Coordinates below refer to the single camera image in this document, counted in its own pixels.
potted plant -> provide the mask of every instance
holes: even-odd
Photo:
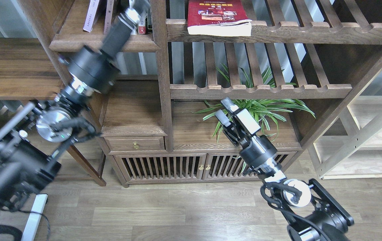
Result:
[[[228,81],[230,82],[229,76],[227,75],[229,73],[228,67],[222,64],[224,70],[226,73],[224,73],[223,70],[220,70],[217,68],[219,73]],[[240,68],[243,72],[243,75],[245,76],[245,80],[241,80],[241,82],[246,85],[248,88],[254,87],[254,84],[252,82],[252,75],[248,75],[243,68]],[[275,87],[275,80],[272,77],[271,68],[267,67],[263,73],[262,73],[263,83],[270,85],[270,87]],[[207,120],[215,115],[215,112],[222,107],[222,105],[215,104],[211,105],[206,100],[204,101],[208,108],[205,108],[203,110],[194,112],[195,114],[200,113],[206,113],[211,112],[210,114],[203,117],[203,120]],[[286,118],[284,116],[281,116],[278,114],[278,112],[293,112],[291,109],[296,110],[302,110],[307,111],[310,113],[313,117],[315,117],[315,114],[313,111],[311,111],[303,101],[299,99],[233,99],[233,102],[239,107],[239,108],[246,108],[249,113],[254,117],[255,121],[258,122],[261,125],[261,131],[264,133],[264,130],[269,131],[270,125],[269,125],[269,119],[271,119],[277,129],[277,135],[279,132],[279,125],[278,121],[286,122]],[[226,110],[222,110],[227,116],[228,113]],[[219,141],[220,134],[222,133],[222,125],[220,122],[217,123],[216,128],[213,133],[213,137],[217,135],[217,141]]]

floor plank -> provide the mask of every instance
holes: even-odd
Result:
[[[169,190],[171,207],[255,206],[252,190]]]
[[[126,208],[167,207],[167,190],[91,189],[81,193],[78,207]]]
[[[192,207],[185,208],[186,223],[190,225],[235,224],[252,225],[274,222],[270,207]]]
[[[225,226],[133,226],[132,241],[220,241],[226,240]]]
[[[185,224],[183,208],[95,208],[93,226]]]

shelf board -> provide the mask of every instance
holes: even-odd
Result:
[[[172,116],[173,116],[173,130],[174,130],[174,150],[175,151],[227,151],[238,152],[239,148],[234,147],[231,142],[222,133],[219,143],[216,137],[212,137],[214,129],[217,124],[217,119],[212,117],[203,121],[203,114],[193,114],[207,108],[204,102],[173,102]],[[279,135],[269,137],[273,140],[273,144],[278,151],[299,151],[301,150],[300,143],[295,135],[292,122],[288,115],[287,122],[279,122]],[[270,123],[272,129],[275,129],[275,124]],[[276,133],[276,130],[266,132],[266,134]]]
[[[314,162],[321,163],[336,153],[341,147],[342,141],[339,139],[319,140],[313,147],[309,148],[310,155]],[[324,179],[337,178],[364,178],[382,177],[382,150],[359,150],[350,157],[342,160],[338,165],[329,171]]]
[[[358,128],[365,127],[376,115],[382,112],[382,96],[359,96],[350,104],[352,116],[358,121]],[[364,149],[382,149],[382,130],[364,144]]]
[[[0,99],[52,99],[61,85],[37,38],[0,38]]]
[[[117,81],[109,94],[102,136],[165,136],[161,118],[157,81]]]
[[[184,84],[171,84],[171,99],[223,99],[225,97],[231,99],[342,99],[352,90],[350,84],[329,83],[313,44],[304,44],[306,50],[305,58],[308,59],[306,62],[311,62],[311,64],[304,64],[304,66],[298,57],[294,44],[284,44],[289,56],[290,65],[294,71],[294,79],[296,80],[295,85],[286,84],[274,44],[265,43],[264,46],[275,83],[273,87],[267,85],[267,80],[263,80],[261,77],[261,73],[264,73],[265,70],[262,70],[258,64],[259,60],[255,54],[255,44],[245,44],[246,57],[252,76],[252,86],[254,86],[247,88],[241,83],[238,74],[238,61],[234,44],[224,44],[228,65],[228,73],[226,75],[228,75],[230,81],[228,81],[229,83],[220,83],[222,80],[217,79],[218,70],[216,68],[217,63],[215,63],[213,43],[205,43],[206,83],[193,84],[193,81],[184,80]],[[185,57],[185,55],[186,52],[184,52],[184,59],[188,60],[188,64],[184,65],[184,78],[185,76],[193,75],[192,68],[186,68],[189,63],[192,63],[192,56]],[[307,70],[309,68],[314,70],[314,76],[304,74],[304,69]]]
[[[50,49],[57,52],[76,52],[83,45],[99,49],[104,39],[104,19],[100,18],[92,32],[83,31],[83,25],[89,6],[88,0],[75,0],[58,34],[50,44]],[[156,52],[160,48],[154,43],[153,35],[132,35],[122,49],[123,52]]]
[[[336,30],[327,22],[311,22],[311,26],[301,27],[297,22],[282,21],[269,26],[266,21],[254,20],[250,37],[190,35],[185,19],[167,19],[166,24],[169,42],[382,45],[382,23],[372,23],[372,29],[364,31],[357,23],[342,23],[342,28]]]

light wooden shelf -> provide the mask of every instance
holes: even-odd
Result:
[[[321,139],[308,151],[313,162],[323,163],[342,146],[338,139]],[[356,151],[341,160],[335,168],[324,175],[324,179],[382,177],[382,150]]]
[[[219,143],[216,137],[212,137],[217,124],[217,119],[212,117],[203,121],[203,114],[193,114],[202,109],[207,108],[204,102],[174,102],[172,108],[173,130],[174,130],[174,150],[182,151],[206,151],[206,152],[238,152],[240,148],[234,147],[233,144],[222,133]],[[295,135],[292,122],[288,115],[287,122],[279,122],[279,135],[269,137],[278,151],[299,151],[300,143]],[[275,124],[270,123],[271,131],[266,134],[276,133]]]
[[[359,96],[350,105],[350,112],[362,129],[375,116],[382,112],[382,96]],[[363,148],[382,150],[382,130],[365,142]]]
[[[62,82],[36,38],[0,38],[0,99],[52,99]]]
[[[50,49],[57,52],[76,52],[83,45],[99,49],[104,38],[104,20],[99,19],[92,32],[83,31],[89,6],[88,0],[75,0],[61,30],[55,35]],[[156,52],[160,48],[154,43],[153,35],[132,35],[122,49],[123,52]]]
[[[117,81],[109,94],[102,133],[109,136],[165,136],[158,82]]]

cabinet door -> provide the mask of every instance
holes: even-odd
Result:
[[[201,180],[206,154],[114,156],[127,183]]]
[[[275,160],[278,163],[282,163],[283,161],[291,158],[295,153],[295,151],[278,152]],[[259,180],[257,175],[254,173],[243,175],[243,163],[244,161],[238,153],[207,154],[203,172],[203,180]]]

